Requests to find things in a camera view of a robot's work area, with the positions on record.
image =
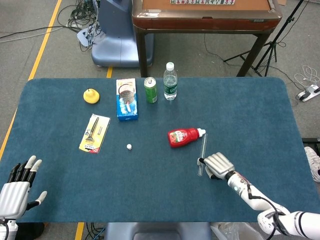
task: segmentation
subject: white bottle cap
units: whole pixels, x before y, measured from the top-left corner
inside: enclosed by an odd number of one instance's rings
[[[168,62],[165,67],[168,71],[173,71],[175,69],[175,64],[173,62]]]
[[[199,138],[201,138],[204,134],[206,134],[206,130],[201,129],[201,128],[197,128],[198,133],[199,133]]]

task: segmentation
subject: plastic bag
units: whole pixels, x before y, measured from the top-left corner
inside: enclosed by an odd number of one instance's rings
[[[212,222],[210,228],[219,240],[264,240],[246,222]]]

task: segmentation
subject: table leg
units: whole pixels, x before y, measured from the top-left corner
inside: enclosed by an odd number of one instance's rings
[[[148,77],[148,66],[147,66],[147,50],[146,40],[144,32],[135,32],[136,46],[138,50],[140,74],[142,78]]]
[[[256,57],[260,53],[261,49],[263,48],[264,44],[268,40],[270,34],[259,34],[255,43],[253,44],[248,56],[246,57],[242,67],[240,68],[237,77],[244,77],[249,69],[251,68],[252,64],[254,63]]]

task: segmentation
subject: tripod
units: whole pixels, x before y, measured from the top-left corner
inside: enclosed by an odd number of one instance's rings
[[[266,64],[266,69],[265,69],[265,73],[264,73],[264,76],[266,77],[267,74],[268,74],[268,70],[269,70],[269,67],[270,67],[270,61],[271,61],[271,58],[272,58],[272,55],[274,53],[274,58],[275,58],[275,62],[277,62],[277,40],[278,38],[281,36],[281,34],[283,33],[283,31],[285,30],[285,28],[287,27],[287,25],[289,23],[291,23],[292,21],[295,20],[294,18],[294,15],[296,14],[297,10],[299,9],[299,7],[301,6],[301,4],[304,2],[304,0],[299,0],[299,3],[296,5],[296,7],[294,8],[294,10],[292,11],[292,13],[290,14],[290,16],[286,19],[284,25],[282,26],[282,28],[280,29],[280,31],[278,32],[278,34],[275,36],[274,40],[273,41],[270,41],[268,43],[266,43],[265,45],[263,45],[264,47],[265,46],[268,46],[268,49],[266,50],[266,52],[264,53],[264,55],[262,56],[262,58],[260,59],[259,63],[256,65],[256,67],[254,66],[251,66],[251,68],[254,70],[254,72],[256,74],[258,74],[260,77],[262,77],[262,75],[260,74],[260,72],[258,72],[258,68],[260,67],[261,63],[265,60],[266,56],[268,55],[268,53],[270,52],[269,54],[269,58],[268,58],[268,61],[267,61],[267,64]],[[242,60],[246,60],[244,58],[243,55],[249,53],[250,51],[245,51],[243,53],[240,53],[236,56],[233,56],[233,57],[230,57],[226,60],[224,60],[223,62],[228,62],[232,59],[235,59],[235,58],[238,58],[240,57]]]

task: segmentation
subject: yellow floor line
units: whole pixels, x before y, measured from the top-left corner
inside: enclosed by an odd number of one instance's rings
[[[107,79],[111,78],[112,70],[113,70],[112,66],[108,67],[108,71],[106,72],[106,78]],[[78,222],[78,226],[76,227],[74,240],[81,240],[82,239],[82,235],[83,235],[83,232],[84,232],[84,226],[85,226],[84,222]]]
[[[47,41],[48,41],[48,38],[49,38],[49,35],[50,35],[50,31],[52,29],[51,27],[54,25],[54,22],[55,22],[55,19],[56,19],[56,16],[57,16],[58,9],[60,7],[61,1],[62,0],[58,0],[56,5],[55,5],[54,11],[52,13],[51,20],[50,20],[49,25],[48,25],[49,28],[46,30],[46,34],[45,34],[44,39],[42,41],[42,44],[41,44],[40,50],[38,52],[38,55],[36,56],[36,59],[35,59],[35,62],[33,64],[33,67],[32,67],[31,73],[29,75],[28,81],[33,79],[35,77],[35,75],[36,75],[36,71],[38,69],[42,54],[44,53],[44,50],[45,50],[45,47],[46,47],[46,44],[47,44]],[[7,145],[7,141],[8,141],[10,132],[11,132],[12,125],[13,125],[15,117],[16,117],[16,113],[17,113],[17,109],[15,110],[15,113],[14,113],[14,115],[12,117],[11,123],[10,123],[9,128],[8,128],[8,131],[5,134],[3,143],[2,143],[1,148],[0,148],[0,161],[1,161],[2,155],[4,153],[5,147]]]

